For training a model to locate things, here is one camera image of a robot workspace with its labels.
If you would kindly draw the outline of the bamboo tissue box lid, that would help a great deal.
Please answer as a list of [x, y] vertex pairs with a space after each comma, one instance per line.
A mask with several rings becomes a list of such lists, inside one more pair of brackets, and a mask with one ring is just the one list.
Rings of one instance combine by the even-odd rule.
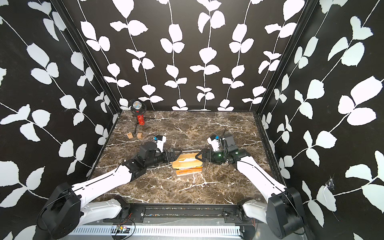
[[197, 153], [181, 154], [179, 158], [172, 162], [172, 168], [175, 170], [199, 168], [203, 166], [203, 162], [196, 159]]

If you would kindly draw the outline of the clear plastic tissue box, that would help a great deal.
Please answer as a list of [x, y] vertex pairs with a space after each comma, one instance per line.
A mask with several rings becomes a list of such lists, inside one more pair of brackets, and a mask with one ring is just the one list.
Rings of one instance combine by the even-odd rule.
[[202, 172], [203, 162], [196, 159], [197, 154], [198, 152], [182, 153], [172, 162], [172, 168], [178, 177]]

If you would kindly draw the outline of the orange tissue paper pack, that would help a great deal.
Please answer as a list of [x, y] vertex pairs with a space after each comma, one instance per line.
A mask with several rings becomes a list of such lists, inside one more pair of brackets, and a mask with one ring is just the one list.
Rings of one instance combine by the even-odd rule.
[[201, 173], [203, 168], [191, 168], [191, 169], [183, 169], [183, 170], [175, 170], [177, 176], [186, 176], [195, 173]]

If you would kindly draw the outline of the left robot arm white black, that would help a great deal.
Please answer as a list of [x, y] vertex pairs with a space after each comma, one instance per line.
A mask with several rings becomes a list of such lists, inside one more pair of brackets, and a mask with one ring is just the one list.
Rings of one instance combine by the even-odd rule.
[[115, 200], [111, 204], [93, 204], [92, 201], [136, 180], [148, 168], [176, 161], [182, 152], [181, 149], [160, 150], [156, 143], [146, 142], [136, 155], [110, 172], [82, 183], [58, 185], [38, 213], [37, 227], [57, 240], [86, 223], [115, 218], [122, 210], [123, 201]]

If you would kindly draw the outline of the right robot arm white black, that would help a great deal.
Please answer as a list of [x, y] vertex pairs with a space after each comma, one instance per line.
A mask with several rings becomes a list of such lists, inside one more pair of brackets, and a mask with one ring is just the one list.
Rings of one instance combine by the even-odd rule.
[[264, 203], [254, 199], [239, 202], [238, 212], [242, 221], [254, 219], [267, 224], [280, 240], [290, 234], [298, 234], [299, 230], [303, 230], [301, 235], [305, 235], [307, 218], [301, 195], [296, 189], [288, 189], [271, 177], [248, 151], [236, 145], [231, 134], [223, 137], [212, 135], [207, 141], [210, 148], [200, 150], [195, 158], [204, 163], [233, 165], [265, 199]]

